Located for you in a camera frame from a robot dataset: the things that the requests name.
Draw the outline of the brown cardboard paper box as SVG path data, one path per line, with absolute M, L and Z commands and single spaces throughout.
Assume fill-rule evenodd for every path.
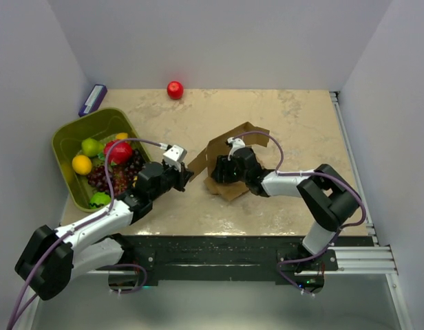
M 241 195 L 248 192 L 246 185 L 241 182 L 231 184 L 216 183 L 211 175 L 216 165 L 216 158 L 220 155 L 227 156 L 231 147 L 226 145 L 229 138 L 248 131 L 261 131 L 269 134 L 268 129 L 254 126 L 250 122 L 244 122 L 235 128 L 227 131 L 209 141 L 207 146 L 188 164 L 188 169 L 193 171 L 193 177 L 189 180 L 192 182 L 204 169 L 207 169 L 207 176 L 203 180 L 204 185 L 212 195 L 219 195 L 226 201 L 233 201 Z

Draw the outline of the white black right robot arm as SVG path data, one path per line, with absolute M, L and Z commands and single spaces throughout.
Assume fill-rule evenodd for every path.
M 211 178 L 219 184 L 242 182 L 260 197 L 302 198 L 315 222 L 297 251 L 284 263 L 299 263 L 306 270 L 314 270 L 322 263 L 322 254 L 356 210 L 361 209 L 365 215 L 360 196 L 327 164 L 298 173 L 279 172 L 264 168 L 252 148 L 243 147 L 217 156 Z

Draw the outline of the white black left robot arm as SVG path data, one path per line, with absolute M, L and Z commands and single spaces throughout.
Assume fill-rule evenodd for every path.
M 133 251 L 111 233 L 142 219 L 153 202 L 171 189 L 183 192 L 193 175 L 183 163 L 146 163 L 128 189 L 108 206 L 72 225 L 37 228 L 15 265 L 16 273 L 41 300 L 49 300 L 74 277 L 90 270 L 108 265 L 120 270 L 130 268 Z

